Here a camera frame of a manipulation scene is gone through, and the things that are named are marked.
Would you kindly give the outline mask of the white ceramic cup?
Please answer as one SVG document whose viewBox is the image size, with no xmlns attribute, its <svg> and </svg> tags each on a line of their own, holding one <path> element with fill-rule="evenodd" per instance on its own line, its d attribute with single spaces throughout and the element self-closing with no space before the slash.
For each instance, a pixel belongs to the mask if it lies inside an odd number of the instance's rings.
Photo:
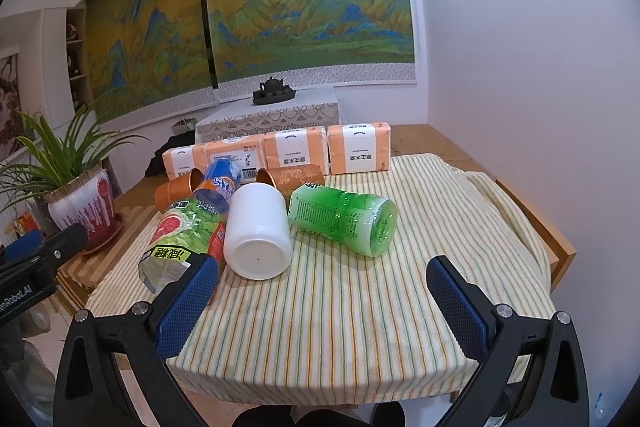
<svg viewBox="0 0 640 427">
<path fill-rule="evenodd" d="M 231 199 L 224 259 L 240 277 L 265 281 L 283 273 L 292 262 L 293 246 L 282 194 L 273 186 L 253 182 Z"/>
</svg>

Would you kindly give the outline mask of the copper cup left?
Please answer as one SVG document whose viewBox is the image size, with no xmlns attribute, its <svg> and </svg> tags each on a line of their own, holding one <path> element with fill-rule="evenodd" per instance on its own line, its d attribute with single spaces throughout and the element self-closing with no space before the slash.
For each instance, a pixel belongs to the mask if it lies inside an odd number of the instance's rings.
<svg viewBox="0 0 640 427">
<path fill-rule="evenodd" d="M 202 180 L 203 173 L 194 168 L 160 185 L 154 192 L 156 208 L 160 210 L 160 212 L 165 212 L 173 202 L 191 197 Z"/>
</svg>

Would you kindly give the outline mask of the green plastic bottle cup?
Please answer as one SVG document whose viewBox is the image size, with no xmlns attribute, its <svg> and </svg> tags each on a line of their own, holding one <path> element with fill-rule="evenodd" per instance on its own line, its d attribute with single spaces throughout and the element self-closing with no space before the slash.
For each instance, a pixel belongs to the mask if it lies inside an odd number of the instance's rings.
<svg viewBox="0 0 640 427">
<path fill-rule="evenodd" d="M 371 258 L 390 249 L 397 218 L 397 207 L 387 197 L 320 184 L 306 183 L 296 188 L 288 202 L 288 220 L 296 228 Z"/>
</svg>

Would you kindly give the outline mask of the wooden slatted tray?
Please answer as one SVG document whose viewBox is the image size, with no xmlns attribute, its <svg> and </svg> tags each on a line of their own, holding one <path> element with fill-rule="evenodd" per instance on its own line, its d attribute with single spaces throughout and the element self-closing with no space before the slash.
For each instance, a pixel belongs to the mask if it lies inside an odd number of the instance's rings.
<svg viewBox="0 0 640 427">
<path fill-rule="evenodd" d="M 154 206 L 122 208 L 116 213 L 111 237 L 91 251 L 81 251 L 58 269 L 55 297 L 67 312 L 75 313 L 85 306 L 91 293 L 157 213 Z"/>
</svg>

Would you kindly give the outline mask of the red white plant pot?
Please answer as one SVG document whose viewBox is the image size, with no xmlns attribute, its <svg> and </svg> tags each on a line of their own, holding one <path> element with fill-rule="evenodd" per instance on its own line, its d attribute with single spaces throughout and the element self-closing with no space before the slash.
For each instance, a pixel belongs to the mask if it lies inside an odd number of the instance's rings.
<svg viewBox="0 0 640 427">
<path fill-rule="evenodd" d="M 44 196 L 49 215 L 59 229 L 79 223 L 87 232 L 88 254 L 99 251 L 122 229 L 116 219 L 112 184 L 97 165 Z"/>
</svg>

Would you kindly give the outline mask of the green spider plant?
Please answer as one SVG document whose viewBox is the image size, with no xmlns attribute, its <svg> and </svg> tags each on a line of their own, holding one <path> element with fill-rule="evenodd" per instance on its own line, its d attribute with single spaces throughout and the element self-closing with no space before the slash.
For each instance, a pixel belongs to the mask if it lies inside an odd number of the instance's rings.
<svg viewBox="0 0 640 427">
<path fill-rule="evenodd" d="M 30 159 L 2 161 L 1 195 L 6 198 L 2 211 L 29 199 L 48 197 L 100 167 L 117 147 L 134 145 L 144 139 L 134 132 L 104 130 L 104 116 L 89 124 L 88 119 L 97 105 L 96 102 L 81 105 L 62 136 L 54 133 L 46 118 L 20 114 L 28 133 L 18 136 L 16 141 L 23 145 Z"/>
</svg>

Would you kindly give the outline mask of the wooden table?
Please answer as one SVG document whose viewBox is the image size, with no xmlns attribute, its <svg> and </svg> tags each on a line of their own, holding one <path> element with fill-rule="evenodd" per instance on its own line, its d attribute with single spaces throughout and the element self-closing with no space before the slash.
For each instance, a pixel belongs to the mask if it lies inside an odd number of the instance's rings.
<svg viewBox="0 0 640 427">
<path fill-rule="evenodd" d="M 134 184 L 128 191 L 122 192 L 115 199 L 115 208 L 122 211 L 125 207 L 151 206 L 154 202 L 155 190 L 160 184 L 167 181 L 165 167 L 162 161 L 162 154 L 175 146 L 191 145 L 195 142 L 195 132 L 187 131 L 183 134 L 174 135 L 171 133 L 160 145 L 152 146 L 150 153 L 144 153 L 141 145 L 134 145 L 132 152 L 125 153 L 125 166 L 131 167 L 134 161 L 134 152 L 143 154 L 142 167 L 151 166 L 152 176 L 145 178 L 142 176 L 137 184 Z M 446 138 L 428 124 L 396 124 L 390 127 L 390 153 L 393 156 L 431 153 L 439 156 L 452 167 L 464 171 L 486 170 L 477 164 L 462 148 Z M 513 188 L 508 187 L 506 182 L 495 179 L 501 190 L 515 202 L 524 213 L 538 235 L 544 242 L 551 271 L 551 290 L 558 287 L 562 278 L 570 269 L 577 251 L 570 241 L 542 217 L 533 205 L 516 194 Z"/>
</svg>

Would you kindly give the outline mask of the orange tissue pack far left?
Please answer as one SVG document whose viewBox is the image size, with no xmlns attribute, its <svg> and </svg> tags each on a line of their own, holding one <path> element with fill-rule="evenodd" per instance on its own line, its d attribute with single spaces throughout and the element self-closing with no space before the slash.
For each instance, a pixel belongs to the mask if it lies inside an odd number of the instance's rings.
<svg viewBox="0 0 640 427">
<path fill-rule="evenodd" d="M 166 150 L 163 153 L 163 163 L 168 179 L 176 179 L 193 169 L 204 173 L 207 168 L 204 148 L 204 144 L 194 144 Z"/>
</svg>

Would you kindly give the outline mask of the orange tissue pack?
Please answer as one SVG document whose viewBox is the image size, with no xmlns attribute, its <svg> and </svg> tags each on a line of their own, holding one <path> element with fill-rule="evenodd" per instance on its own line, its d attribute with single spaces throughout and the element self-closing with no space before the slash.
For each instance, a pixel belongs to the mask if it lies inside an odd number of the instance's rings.
<svg viewBox="0 0 640 427">
<path fill-rule="evenodd" d="M 390 169 L 390 125 L 387 122 L 336 124 L 326 131 L 333 176 Z"/>
<path fill-rule="evenodd" d="M 163 163 L 168 179 L 176 179 L 193 169 L 204 173 L 207 168 L 204 148 L 204 144 L 194 144 L 166 150 L 163 153 Z"/>
<path fill-rule="evenodd" d="M 264 136 L 269 168 L 315 165 L 330 173 L 328 134 L 325 127 L 309 127 L 270 132 Z"/>
</svg>

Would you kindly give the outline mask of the striped cream tablecloth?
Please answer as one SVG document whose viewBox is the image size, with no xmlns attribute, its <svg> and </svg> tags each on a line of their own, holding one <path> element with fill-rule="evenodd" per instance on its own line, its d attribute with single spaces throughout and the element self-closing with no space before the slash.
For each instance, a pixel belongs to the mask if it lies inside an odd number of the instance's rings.
<svg viewBox="0 0 640 427">
<path fill-rule="evenodd" d="M 341 190 L 390 198 L 397 229 L 381 257 L 293 232 L 274 279 L 226 270 L 171 372 L 189 388 L 252 404 L 341 405 L 446 395 L 475 369 L 427 289 L 444 255 L 493 303 L 548 319 L 550 263 L 538 233 L 498 184 L 433 154 L 384 172 L 331 176 Z"/>
</svg>

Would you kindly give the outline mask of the orange tissue pack barcode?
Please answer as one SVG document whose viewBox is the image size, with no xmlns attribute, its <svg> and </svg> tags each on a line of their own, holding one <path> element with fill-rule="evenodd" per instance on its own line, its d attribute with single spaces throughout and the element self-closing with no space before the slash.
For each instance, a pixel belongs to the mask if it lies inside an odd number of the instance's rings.
<svg viewBox="0 0 640 427">
<path fill-rule="evenodd" d="M 253 182 L 258 170 L 267 167 L 264 136 L 254 134 L 204 143 L 201 158 L 204 169 L 213 165 L 217 159 L 227 158 L 240 167 L 243 183 Z"/>
</svg>

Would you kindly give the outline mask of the orange tissue pack right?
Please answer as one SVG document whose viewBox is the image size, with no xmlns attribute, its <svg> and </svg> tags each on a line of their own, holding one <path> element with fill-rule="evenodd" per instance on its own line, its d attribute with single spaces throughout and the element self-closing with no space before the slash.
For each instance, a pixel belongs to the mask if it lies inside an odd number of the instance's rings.
<svg viewBox="0 0 640 427">
<path fill-rule="evenodd" d="M 336 124 L 326 131 L 333 176 L 390 169 L 390 125 L 387 122 Z"/>
</svg>

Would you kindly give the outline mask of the orange tissue pack centre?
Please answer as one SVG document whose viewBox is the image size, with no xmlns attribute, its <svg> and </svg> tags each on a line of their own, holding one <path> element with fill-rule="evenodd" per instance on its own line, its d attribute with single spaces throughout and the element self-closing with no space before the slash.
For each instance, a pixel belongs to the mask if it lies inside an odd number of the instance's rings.
<svg viewBox="0 0 640 427">
<path fill-rule="evenodd" d="M 264 136 L 269 168 L 315 165 L 330 173 L 328 134 L 325 127 L 309 127 L 270 132 Z"/>
</svg>

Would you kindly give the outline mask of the dark teapot tea set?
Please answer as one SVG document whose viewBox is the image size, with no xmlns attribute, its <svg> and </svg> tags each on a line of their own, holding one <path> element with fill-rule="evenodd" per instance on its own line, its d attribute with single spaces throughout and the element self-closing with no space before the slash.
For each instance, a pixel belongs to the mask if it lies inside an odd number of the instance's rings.
<svg viewBox="0 0 640 427">
<path fill-rule="evenodd" d="M 259 88 L 253 92 L 254 105 L 269 105 L 293 100 L 296 90 L 284 83 L 283 79 L 269 77 L 259 83 Z"/>
</svg>

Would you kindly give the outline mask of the green landscape wall painting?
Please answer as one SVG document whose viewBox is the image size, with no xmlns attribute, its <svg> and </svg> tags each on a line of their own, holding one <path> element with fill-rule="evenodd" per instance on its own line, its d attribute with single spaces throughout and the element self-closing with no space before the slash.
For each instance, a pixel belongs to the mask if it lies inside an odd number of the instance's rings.
<svg viewBox="0 0 640 427">
<path fill-rule="evenodd" d="M 412 83 L 410 0 L 87 0 L 87 68 L 106 119 L 293 86 Z"/>
</svg>

